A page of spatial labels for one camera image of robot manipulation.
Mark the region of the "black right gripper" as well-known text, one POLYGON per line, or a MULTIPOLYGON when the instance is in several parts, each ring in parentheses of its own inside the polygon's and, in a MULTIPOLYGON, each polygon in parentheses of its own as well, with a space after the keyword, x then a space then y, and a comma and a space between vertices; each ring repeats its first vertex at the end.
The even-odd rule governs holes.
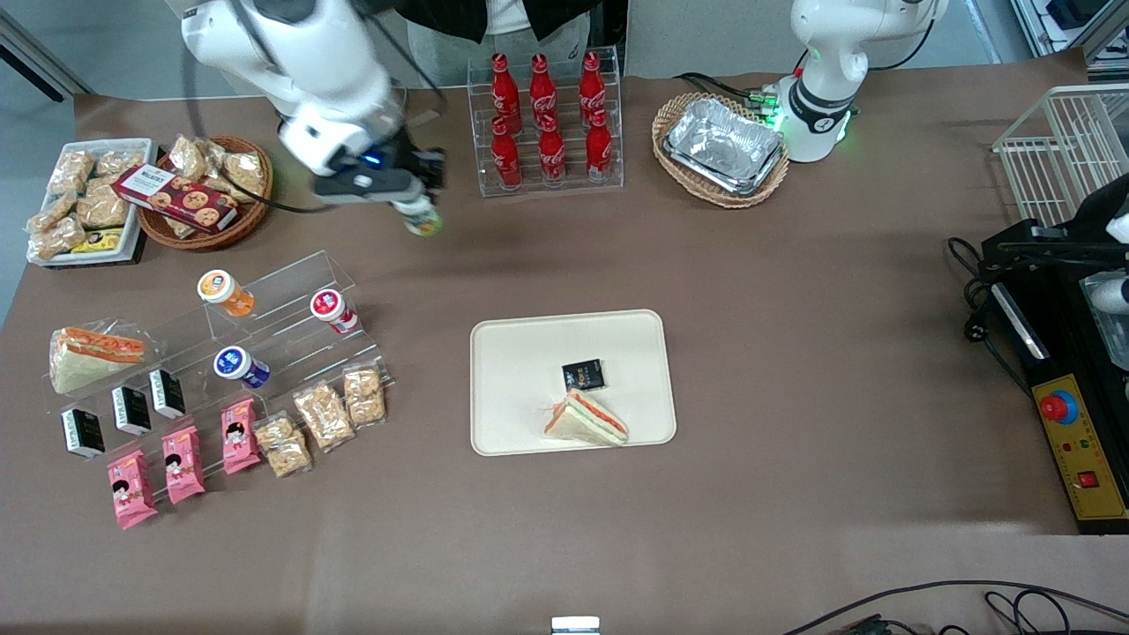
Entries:
POLYGON ((446 188, 446 153, 440 147, 419 148, 411 142, 385 142, 358 158, 356 167, 370 179, 374 191, 406 191, 415 186, 412 201, 446 188))

